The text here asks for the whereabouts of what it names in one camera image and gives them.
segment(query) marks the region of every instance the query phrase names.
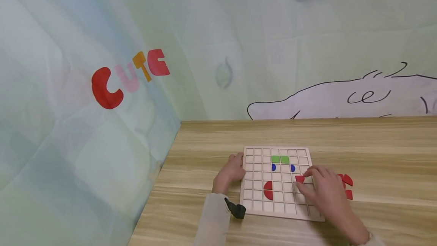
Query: hand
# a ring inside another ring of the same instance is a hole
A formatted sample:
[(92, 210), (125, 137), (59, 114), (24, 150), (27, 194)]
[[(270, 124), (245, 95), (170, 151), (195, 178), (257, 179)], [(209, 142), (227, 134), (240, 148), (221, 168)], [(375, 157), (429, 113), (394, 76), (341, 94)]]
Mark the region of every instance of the hand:
[(241, 180), (245, 175), (243, 165), (243, 153), (231, 154), (228, 162), (218, 172), (212, 184), (212, 192), (227, 194), (230, 184)]
[(314, 178), (315, 190), (297, 183), (299, 191), (308, 201), (345, 235), (351, 245), (367, 243), (369, 231), (352, 211), (341, 178), (323, 166), (311, 166), (303, 175)]

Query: red letter c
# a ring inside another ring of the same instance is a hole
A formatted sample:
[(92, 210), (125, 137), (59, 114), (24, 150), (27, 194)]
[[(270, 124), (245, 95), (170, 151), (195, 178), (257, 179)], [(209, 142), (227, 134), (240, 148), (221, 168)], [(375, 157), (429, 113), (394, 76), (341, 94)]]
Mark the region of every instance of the red letter c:
[(123, 91), (120, 89), (115, 93), (110, 93), (106, 85), (110, 76), (110, 69), (107, 67), (99, 68), (91, 78), (91, 87), (97, 102), (106, 109), (113, 109), (123, 101)]

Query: wooden board game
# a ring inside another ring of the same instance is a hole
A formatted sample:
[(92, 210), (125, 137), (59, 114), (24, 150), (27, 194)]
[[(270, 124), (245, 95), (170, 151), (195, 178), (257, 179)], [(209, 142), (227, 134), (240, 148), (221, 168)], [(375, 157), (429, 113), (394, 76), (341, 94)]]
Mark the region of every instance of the wooden board game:
[[(299, 179), (311, 165), (308, 148), (246, 146), (243, 158), (246, 175), (240, 194), (246, 214), (325, 221), (296, 186), (296, 177)], [(305, 178), (304, 185), (314, 188), (313, 178)]]

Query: green square tile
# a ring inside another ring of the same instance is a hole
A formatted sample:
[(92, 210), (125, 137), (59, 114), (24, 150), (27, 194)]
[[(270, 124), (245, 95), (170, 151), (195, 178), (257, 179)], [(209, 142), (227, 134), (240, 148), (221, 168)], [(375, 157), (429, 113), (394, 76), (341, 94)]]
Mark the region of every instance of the green square tile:
[(272, 163), (279, 163), (279, 156), (272, 156)]
[(290, 163), (288, 156), (281, 156), (281, 163)]

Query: table surface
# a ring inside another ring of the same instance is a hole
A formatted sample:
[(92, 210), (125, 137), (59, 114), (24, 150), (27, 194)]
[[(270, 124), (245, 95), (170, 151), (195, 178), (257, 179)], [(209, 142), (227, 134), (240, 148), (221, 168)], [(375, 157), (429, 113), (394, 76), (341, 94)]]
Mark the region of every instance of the table surface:
[[(437, 245), (436, 139), (437, 117), (183, 122), (129, 246), (192, 245), (213, 178), (245, 145), (308, 147), (313, 164), (352, 177), (351, 205), (386, 245)], [(328, 222), (246, 215), (226, 245), (346, 242)]]

